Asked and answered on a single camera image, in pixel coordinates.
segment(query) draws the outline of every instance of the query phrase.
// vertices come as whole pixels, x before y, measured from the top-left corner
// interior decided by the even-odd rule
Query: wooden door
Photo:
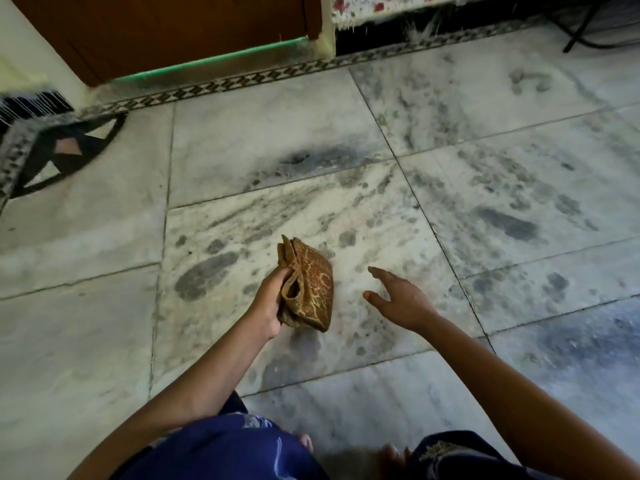
[[[319,0],[12,0],[89,86],[317,37]]]

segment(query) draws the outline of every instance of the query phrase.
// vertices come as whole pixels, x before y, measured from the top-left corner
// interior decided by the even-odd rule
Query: patterned border
[[[196,84],[180,89],[172,89],[156,94],[141,96],[137,98],[125,99],[117,102],[101,104],[87,107],[77,113],[65,113],[55,116],[44,116],[31,120],[20,120],[12,124],[9,131],[0,144],[0,213],[9,199],[18,176],[24,167],[27,156],[31,151],[38,133],[52,126],[67,125],[78,121],[85,121],[107,114],[117,114],[121,112],[133,111],[144,107],[156,106],[173,101],[204,96],[206,94],[223,93],[234,89],[247,88],[258,84],[265,84],[276,80],[290,79],[300,75],[322,72],[339,67],[350,66],[363,62],[386,59],[396,55],[410,54],[429,48],[443,47],[455,43],[470,40],[483,39],[495,35],[507,34],[517,30],[540,25],[544,20],[542,17],[532,17],[527,21],[512,20],[508,22],[496,23],[476,29],[462,30],[443,35],[436,35],[432,38],[420,42],[405,42],[386,47],[375,48],[356,54],[343,55],[331,60],[318,60],[295,64],[279,69],[254,72],[251,74],[227,77],[224,79]]]

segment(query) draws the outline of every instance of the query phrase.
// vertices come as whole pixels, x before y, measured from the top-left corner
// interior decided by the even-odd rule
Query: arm
[[[280,289],[289,268],[276,268],[247,312],[183,375],[100,443],[68,480],[106,480],[152,441],[175,428],[215,416],[267,341],[276,336]]]
[[[565,479],[640,479],[640,466],[594,428],[440,316],[409,281],[370,267],[391,301],[364,298],[442,355],[524,466]]]

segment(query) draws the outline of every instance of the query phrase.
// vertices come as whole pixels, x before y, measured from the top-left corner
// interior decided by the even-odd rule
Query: marble floor
[[[238,391],[335,478],[444,429],[514,458],[437,352],[363,302],[370,264],[640,460],[640,46],[564,42],[537,27],[137,110],[10,201],[0,476],[64,478],[245,311],[281,234],[332,261],[332,327],[283,330]]]

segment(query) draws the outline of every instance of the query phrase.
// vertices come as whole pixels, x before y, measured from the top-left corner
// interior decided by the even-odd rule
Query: green light strip
[[[293,45],[295,43],[302,42],[302,40],[307,40],[307,37],[295,38],[293,40],[286,40],[284,42],[269,43],[267,45],[261,45],[259,47],[245,48],[244,50],[238,50],[237,52],[231,52],[230,54],[214,55],[213,57],[207,57],[206,59],[200,59],[192,62],[185,62],[183,64],[176,64],[174,66],[162,67],[160,69],[152,69],[145,72],[138,72],[137,74],[119,77],[116,80],[139,79],[141,77],[148,77],[150,75],[162,74],[165,72],[171,72],[173,70],[184,69],[185,67],[193,67],[201,64],[210,63],[210,62],[224,61],[226,59],[231,59],[233,57],[239,57],[240,55],[254,54],[256,52],[261,52],[263,50],[268,50],[270,48],[285,47],[287,45]]]

